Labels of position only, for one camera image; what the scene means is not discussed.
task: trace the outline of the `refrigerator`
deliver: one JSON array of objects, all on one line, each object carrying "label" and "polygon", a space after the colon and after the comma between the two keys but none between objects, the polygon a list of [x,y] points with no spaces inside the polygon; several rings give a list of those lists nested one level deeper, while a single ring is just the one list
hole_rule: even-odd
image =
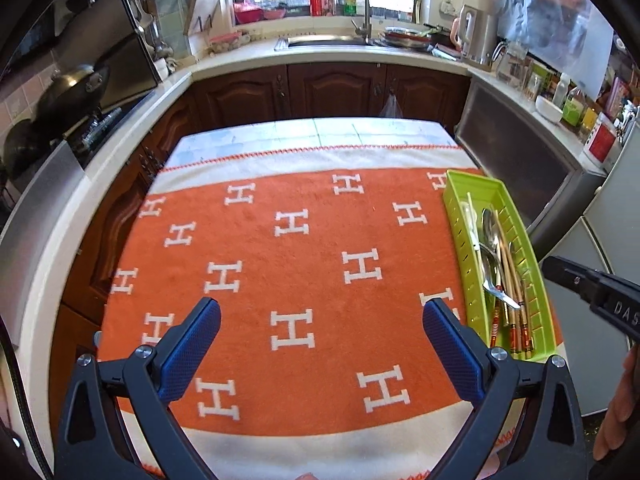
[{"label": "refrigerator", "polygon": [[[639,130],[636,121],[610,175],[549,255],[640,283]],[[548,280],[545,286],[562,328],[580,411],[606,410],[622,376],[628,339],[592,314],[577,294]]]}]

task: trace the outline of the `metal faucet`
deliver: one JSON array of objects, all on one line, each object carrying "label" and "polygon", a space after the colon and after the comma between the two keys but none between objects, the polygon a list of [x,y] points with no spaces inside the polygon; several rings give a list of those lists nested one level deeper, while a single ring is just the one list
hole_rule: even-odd
[{"label": "metal faucet", "polygon": [[364,0],[364,23],[361,27],[356,25],[356,22],[351,20],[353,26],[356,28],[356,34],[362,36],[366,41],[371,38],[371,6],[369,0]]}]

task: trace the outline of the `brown cabinet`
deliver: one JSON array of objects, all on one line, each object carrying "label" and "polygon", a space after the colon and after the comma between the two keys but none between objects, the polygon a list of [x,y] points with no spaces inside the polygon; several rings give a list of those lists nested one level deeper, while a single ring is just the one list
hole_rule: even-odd
[{"label": "brown cabinet", "polygon": [[49,421],[54,442],[74,365],[82,354],[95,355],[94,333],[97,330],[100,327],[96,324],[68,306],[60,305],[49,361]]},{"label": "brown cabinet", "polygon": [[165,162],[181,138],[202,131],[193,88],[180,97],[142,141],[142,148],[156,168]]},{"label": "brown cabinet", "polygon": [[396,95],[405,119],[442,124],[451,135],[460,122],[470,80],[466,76],[390,65],[386,73],[385,97]]},{"label": "brown cabinet", "polygon": [[63,303],[98,325],[118,260],[153,177],[139,146],[102,199],[69,272]]},{"label": "brown cabinet", "polygon": [[289,66],[294,118],[371,117],[382,111],[386,65],[309,63]]},{"label": "brown cabinet", "polygon": [[203,131],[290,118],[286,66],[199,81],[193,91]]}]

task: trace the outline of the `screw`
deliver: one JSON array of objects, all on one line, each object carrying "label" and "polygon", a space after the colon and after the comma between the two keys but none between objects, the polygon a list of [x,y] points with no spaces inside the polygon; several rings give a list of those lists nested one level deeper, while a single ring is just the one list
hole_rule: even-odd
[{"label": "screw", "polygon": [[493,357],[496,361],[504,361],[507,357],[509,357],[509,354],[507,354],[507,351],[504,348],[494,346],[493,348],[491,348],[491,357]]},{"label": "screw", "polygon": [[564,368],[566,366],[566,361],[561,355],[554,355],[551,357],[551,364],[556,368]]},{"label": "screw", "polygon": [[151,355],[151,352],[153,351],[153,349],[151,348],[151,346],[149,345],[142,345],[139,346],[138,348],[136,348],[136,356],[140,357],[141,359],[146,359],[147,357],[149,357]]},{"label": "screw", "polygon": [[91,356],[91,354],[82,354],[79,358],[78,358],[78,364],[80,366],[87,366],[90,362],[91,359],[93,359],[93,357]]}]

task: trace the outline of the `dish rack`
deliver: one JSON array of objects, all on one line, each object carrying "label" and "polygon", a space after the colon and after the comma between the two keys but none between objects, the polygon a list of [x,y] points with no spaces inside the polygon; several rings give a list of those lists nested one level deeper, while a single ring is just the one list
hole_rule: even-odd
[{"label": "dish rack", "polygon": [[[482,274],[474,254],[471,237],[462,214],[460,201],[471,193],[473,206],[482,218],[482,210],[492,208],[498,213],[500,225],[508,242],[513,243],[514,264],[524,281],[524,293],[529,311],[529,330],[534,341],[532,361],[546,361],[556,353],[556,336],[551,309],[546,297],[542,274],[533,252],[527,231],[505,185],[488,178],[463,171],[447,171],[447,187],[442,196],[449,216],[449,224],[456,247],[460,277],[465,296],[466,319],[482,340],[489,345],[495,298],[484,293]],[[509,347],[508,331],[501,329],[497,345]]]}]

